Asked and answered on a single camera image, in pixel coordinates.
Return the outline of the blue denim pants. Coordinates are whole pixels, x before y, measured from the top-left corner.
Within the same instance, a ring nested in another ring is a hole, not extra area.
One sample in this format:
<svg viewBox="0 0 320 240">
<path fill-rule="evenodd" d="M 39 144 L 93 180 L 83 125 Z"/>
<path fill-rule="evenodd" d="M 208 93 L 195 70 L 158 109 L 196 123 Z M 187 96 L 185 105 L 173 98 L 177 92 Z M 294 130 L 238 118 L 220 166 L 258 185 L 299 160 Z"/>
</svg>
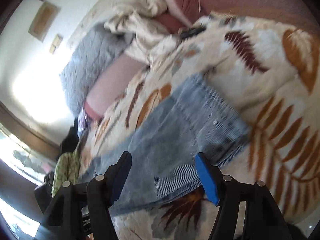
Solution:
<svg viewBox="0 0 320 240">
<path fill-rule="evenodd" d="M 79 180 L 88 182 L 103 174 L 128 151 L 132 166 L 111 214 L 167 204 L 200 186 L 195 168 L 198 153 L 222 166 L 246 147 L 249 132 L 239 113 L 201 74 L 195 74 L 117 147 L 94 158 Z"/>
</svg>

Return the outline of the black clothing pile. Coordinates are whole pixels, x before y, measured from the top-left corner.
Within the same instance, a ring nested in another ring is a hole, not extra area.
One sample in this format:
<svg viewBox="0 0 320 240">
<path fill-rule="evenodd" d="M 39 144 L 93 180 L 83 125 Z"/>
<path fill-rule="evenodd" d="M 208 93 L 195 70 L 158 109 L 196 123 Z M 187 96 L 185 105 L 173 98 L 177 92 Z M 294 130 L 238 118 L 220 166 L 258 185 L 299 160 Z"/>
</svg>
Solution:
<svg viewBox="0 0 320 240">
<path fill-rule="evenodd" d="M 73 126 L 70 127 L 69 132 L 65 139 L 60 144 L 60 153 L 73 152 L 79 142 L 78 137 L 78 119 L 75 118 Z"/>
</svg>

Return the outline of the green patterned folded quilt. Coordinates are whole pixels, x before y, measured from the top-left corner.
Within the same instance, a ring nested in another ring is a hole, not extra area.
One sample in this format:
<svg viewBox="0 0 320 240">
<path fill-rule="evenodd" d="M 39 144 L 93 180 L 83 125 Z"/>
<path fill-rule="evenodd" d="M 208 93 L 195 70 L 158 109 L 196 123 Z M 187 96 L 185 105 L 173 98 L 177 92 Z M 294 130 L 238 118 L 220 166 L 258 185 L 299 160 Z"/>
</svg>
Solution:
<svg viewBox="0 0 320 240">
<path fill-rule="evenodd" d="M 63 182 L 70 181 L 75 184 L 79 177 L 80 154 L 76 151 L 62 154 L 55 167 L 52 185 L 52 197 L 57 194 Z"/>
</svg>

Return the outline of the purple plastic bag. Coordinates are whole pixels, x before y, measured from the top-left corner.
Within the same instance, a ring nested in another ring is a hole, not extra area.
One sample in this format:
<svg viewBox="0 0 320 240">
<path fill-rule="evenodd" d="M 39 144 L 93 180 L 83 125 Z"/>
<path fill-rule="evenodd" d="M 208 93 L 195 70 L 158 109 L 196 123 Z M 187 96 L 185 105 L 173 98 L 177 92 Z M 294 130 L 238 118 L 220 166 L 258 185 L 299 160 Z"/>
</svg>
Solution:
<svg viewBox="0 0 320 240">
<path fill-rule="evenodd" d="M 88 126 L 89 126 L 89 117 L 87 116 L 86 111 L 82 108 L 78 116 L 77 135 L 79 138 L 81 138 L 82 134 L 85 132 Z"/>
</svg>

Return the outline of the pink quilted bolster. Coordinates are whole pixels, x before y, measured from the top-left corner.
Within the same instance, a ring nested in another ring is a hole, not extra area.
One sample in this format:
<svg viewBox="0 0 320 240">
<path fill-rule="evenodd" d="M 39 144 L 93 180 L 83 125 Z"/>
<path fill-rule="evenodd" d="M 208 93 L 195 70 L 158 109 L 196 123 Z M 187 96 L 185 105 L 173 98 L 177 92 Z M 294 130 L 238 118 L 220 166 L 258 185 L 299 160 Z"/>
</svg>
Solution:
<svg viewBox="0 0 320 240">
<path fill-rule="evenodd" d="M 120 97 L 133 77 L 144 67 L 145 63 L 137 61 L 125 53 L 118 57 L 98 77 L 89 90 L 84 103 L 84 111 L 92 119 L 103 117 L 108 107 Z"/>
</svg>

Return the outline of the leaf print fleece blanket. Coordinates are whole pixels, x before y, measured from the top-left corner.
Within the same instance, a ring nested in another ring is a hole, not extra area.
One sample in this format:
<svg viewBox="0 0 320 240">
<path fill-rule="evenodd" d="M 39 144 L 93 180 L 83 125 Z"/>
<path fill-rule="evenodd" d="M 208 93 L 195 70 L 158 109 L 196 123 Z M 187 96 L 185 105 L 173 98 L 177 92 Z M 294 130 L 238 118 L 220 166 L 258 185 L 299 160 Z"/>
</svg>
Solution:
<svg viewBox="0 0 320 240">
<path fill-rule="evenodd" d="M 319 35 L 252 17 L 199 23 L 203 33 L 140 71 L 93 125 L 81 173 L 201 73 L 252 129 L 249 145 L 223 170 L 246 183 L 264 181 L 286 221 L 306 231 L 319 218 Z"/>
</svg>

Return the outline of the grey quilted blanket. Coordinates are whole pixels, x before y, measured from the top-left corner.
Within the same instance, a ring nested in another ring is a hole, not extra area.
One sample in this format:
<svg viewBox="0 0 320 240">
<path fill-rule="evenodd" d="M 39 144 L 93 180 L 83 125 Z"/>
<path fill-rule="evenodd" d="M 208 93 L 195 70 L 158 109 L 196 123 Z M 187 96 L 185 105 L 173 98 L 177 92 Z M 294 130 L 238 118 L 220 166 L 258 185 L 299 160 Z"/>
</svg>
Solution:
<svg viewBox="0 0 320 240">
<path fill-rule="evenodd" d="M 115 34 L 98 23 L 81 39 L 60 79 L 69 110 L 77 117 L 100 74 L 131 44 L 134 33 Z"/>
</svg>

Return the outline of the cream floral sheet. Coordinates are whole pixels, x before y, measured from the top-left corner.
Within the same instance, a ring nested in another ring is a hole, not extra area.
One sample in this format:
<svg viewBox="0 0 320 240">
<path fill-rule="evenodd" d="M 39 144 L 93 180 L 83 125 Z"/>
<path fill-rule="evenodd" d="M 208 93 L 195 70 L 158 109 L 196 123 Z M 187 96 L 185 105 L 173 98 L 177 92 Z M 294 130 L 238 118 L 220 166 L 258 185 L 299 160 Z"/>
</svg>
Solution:
<svg viewBox="0 0 320 240">
<path fill-rule="evenodd" d="M 104 27 L 114 34 L 135 34 L 126 52 L 148 65 L 159 64 L 180 44 L 180 39 L 154 18 L 168 6 L 165 0 L 127 0 L 113 5 L 116 14 Z"/>
</svg>

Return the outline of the red pink quilted headboard cushion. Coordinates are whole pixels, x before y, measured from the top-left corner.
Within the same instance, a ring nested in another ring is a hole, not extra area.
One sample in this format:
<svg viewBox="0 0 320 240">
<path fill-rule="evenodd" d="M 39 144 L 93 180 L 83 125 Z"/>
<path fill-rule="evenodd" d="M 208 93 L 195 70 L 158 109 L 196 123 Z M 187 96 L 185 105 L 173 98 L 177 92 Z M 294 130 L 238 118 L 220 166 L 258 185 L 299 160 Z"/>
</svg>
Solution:
<svg viewBox="0 0 320 240">
<path fill-rule="evenodd" d="M 165 0 L 167 9 L 155 19 L 169 33 L 191 27 L 211 11 L 275 20 L 319 34 L 319 23 L 303 0 Z"/>
</svg>

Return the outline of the wooden window frame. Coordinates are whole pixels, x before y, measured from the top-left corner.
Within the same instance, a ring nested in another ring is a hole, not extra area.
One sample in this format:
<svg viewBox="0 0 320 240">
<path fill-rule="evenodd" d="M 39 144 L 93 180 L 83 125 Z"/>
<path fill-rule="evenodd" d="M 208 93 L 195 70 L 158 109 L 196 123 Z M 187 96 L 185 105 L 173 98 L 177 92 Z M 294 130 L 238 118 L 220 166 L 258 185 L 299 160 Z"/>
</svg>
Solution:
<svg viewBox="0 0 320 240">
<path fill-rule="evenodd" d="M 55 161 L 60 153 L 60 148 L 55 143 L 47 140 L 19 120 L 7 107 L 1 102 L 1 123 L 20 141 L 23 141 L 32 150 Z"/>
</svg>

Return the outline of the wall light switch plate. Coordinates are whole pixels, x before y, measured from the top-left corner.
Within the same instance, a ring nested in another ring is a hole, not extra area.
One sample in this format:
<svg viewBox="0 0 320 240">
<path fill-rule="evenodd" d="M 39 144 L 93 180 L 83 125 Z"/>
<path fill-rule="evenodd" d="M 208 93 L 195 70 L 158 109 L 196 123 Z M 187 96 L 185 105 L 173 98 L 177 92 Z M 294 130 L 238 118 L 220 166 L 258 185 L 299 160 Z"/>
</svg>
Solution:
<svg viewBox="0 0 320 240">
<path fill-rule="evenodd" d="M 52 42 L 52 45 L 50 46 L 49 52 L 51 54 L 54 54 L 57 48 L 60 46 L 61 42 L 63 40 L 63 37 L 59 34 L 57 34 Z"/>
</svg>

